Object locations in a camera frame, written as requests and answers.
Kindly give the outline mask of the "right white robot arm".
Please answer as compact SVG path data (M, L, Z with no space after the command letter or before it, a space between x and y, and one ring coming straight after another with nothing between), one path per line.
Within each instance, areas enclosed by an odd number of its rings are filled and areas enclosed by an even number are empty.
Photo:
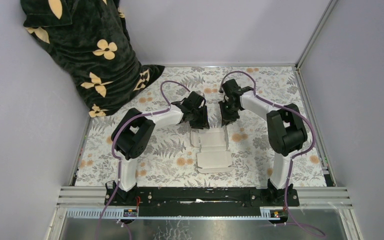
M224 99L219 102L223 126L238 120L239 112L243 110L248 110L266 121L268 142L275 152L266 198L273 206L281 205L287 199L284 189L291 185L291 157L308 140L304 117L295 104L279 105L263 99L255 94L254 88L241 88L235 79L223 83L220 92L224 94Z

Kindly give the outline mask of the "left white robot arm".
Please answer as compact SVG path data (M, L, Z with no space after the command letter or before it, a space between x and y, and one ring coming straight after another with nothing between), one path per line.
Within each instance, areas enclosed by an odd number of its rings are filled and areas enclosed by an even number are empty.
M137 158L145 151L154 130L189 123L192 129L208 129L206 99L195 91L169 104L165 109L141 112L129 109L111 135L111 154L118 160L115 180L116 199L124 206L132 204L137 185Z

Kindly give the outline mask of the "white cardboard paper box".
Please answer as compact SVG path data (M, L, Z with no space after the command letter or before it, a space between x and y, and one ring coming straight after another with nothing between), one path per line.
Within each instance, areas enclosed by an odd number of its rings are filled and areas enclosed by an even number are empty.
M190 143L198 149L196 157L199 173L218 174L233 170L226 127L193 130L190 133Z

